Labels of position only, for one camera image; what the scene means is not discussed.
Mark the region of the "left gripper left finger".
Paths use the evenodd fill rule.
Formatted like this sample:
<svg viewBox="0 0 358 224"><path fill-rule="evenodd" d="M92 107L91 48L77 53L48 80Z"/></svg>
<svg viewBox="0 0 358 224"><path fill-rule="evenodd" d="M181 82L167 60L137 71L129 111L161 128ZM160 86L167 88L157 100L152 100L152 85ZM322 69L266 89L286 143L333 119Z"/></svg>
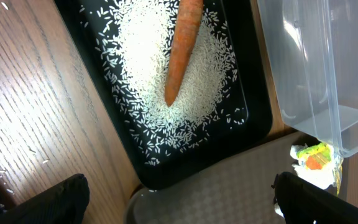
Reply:
<svg viewBox="0 0 358 224"><path fill-rule="evenodd" d="M88 181L75 174L28 201L0 214L5 224L81 224L90 202Z"/></svg>

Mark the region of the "pile of white rice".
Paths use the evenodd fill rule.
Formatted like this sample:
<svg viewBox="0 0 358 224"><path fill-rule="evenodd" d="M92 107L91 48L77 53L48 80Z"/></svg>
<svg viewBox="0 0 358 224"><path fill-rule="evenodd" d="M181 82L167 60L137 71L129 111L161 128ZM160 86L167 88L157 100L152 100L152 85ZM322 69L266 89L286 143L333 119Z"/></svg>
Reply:
<svg viewBox="0 0 358 224"><path fill-rule="evenodd" d="M79 1L108 101L140 163L157 167L210 146L232 123L224 104L239 94L239 72L227 21L205 1L194 49L172 105L165 83L173 56L178 1Z"/></svg>

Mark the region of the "orange carrot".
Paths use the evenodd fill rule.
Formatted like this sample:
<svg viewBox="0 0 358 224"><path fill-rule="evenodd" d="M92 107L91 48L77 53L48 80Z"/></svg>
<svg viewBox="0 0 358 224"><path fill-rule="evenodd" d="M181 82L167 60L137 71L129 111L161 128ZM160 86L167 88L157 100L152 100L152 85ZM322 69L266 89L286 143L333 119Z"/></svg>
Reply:
<svg viewBox="0 0 358 224"><path fill-rule="evenodd" d="M181 0L173 35L164 98L171 106L180 91L203 15L203 0Z"/></svg>

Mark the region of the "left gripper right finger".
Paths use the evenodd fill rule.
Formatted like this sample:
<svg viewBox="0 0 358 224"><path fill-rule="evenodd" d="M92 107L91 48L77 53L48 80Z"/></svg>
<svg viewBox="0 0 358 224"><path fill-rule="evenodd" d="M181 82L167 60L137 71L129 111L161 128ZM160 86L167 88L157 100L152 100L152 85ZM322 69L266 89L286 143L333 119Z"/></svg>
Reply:
<svg viewBox="0 0 358 224"><path fill-rule="evenodd" d="M286 223L358 224L358 208L290 172L276 175L273 202Z"/></svg>

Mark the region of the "clear plastic bin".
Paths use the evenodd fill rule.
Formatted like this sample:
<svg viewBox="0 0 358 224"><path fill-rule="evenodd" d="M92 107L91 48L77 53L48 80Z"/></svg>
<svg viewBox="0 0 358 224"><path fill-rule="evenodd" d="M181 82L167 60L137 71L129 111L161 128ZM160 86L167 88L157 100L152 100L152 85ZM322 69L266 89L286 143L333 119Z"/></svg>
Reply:
<svg viewBox="0 0 358 224"><path fill-rule="evenodd" d="M283 122L358 153L358 1L259 0Z"/></svg>

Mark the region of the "brown serving tray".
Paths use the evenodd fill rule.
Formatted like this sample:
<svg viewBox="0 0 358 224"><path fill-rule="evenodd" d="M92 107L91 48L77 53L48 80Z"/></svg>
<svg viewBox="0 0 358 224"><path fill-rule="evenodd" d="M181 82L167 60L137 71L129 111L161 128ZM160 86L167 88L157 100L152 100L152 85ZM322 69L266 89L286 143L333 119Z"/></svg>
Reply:
<svg viewBox="0 0 358 224"><path fill-rule="evenodd" d="M124 223L284 223L275 213L275 176L293 172L292 145L316 144L296 132L227 158L163 190L141 189Z"/></svg>

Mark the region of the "black waste tray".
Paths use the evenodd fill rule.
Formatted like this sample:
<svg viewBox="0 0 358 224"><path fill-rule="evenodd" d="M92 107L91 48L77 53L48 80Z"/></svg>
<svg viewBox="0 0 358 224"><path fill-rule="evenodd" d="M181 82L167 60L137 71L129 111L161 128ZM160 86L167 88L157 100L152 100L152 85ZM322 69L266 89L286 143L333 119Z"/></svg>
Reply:
<svg viewBox="0 0 358 224"><path fill-rule="evenodd" d="M160 164L148 165L145 147L151 135L113 101L112 83L102 61L91 45L96 41L97 19L80 12L81 6L96 7L102 1L55 0L58 11L73 39L89 75L98 91L117 135L134 170L146 187L161 190L172 186L215 163L242 153L268 135L272 127L272 111L264 77L262 60L249 1L206 0L205 8L214 9L220 20L228 22L229 43L234 46L237 81L226 85L229 98L218 104L218 117L227 114L240 119L240 124L222 120L196 129L191 149L162 146L154 153Z"/></svg>

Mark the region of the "green snack wrapper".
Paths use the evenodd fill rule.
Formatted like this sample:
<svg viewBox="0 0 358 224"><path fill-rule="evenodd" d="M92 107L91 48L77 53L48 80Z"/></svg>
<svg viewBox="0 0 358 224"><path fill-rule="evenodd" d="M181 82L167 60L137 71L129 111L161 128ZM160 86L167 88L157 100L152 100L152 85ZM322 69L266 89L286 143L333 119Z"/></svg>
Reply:
<svg viewBox="0 0 358 224"><path fill-rule="evenodd" d="M296 160L292 167L298 177L323 190L332 186L336 188L335 195L339 195L344 158L333 146L325 142L314 146L292 145L290 156Z"/></svg>

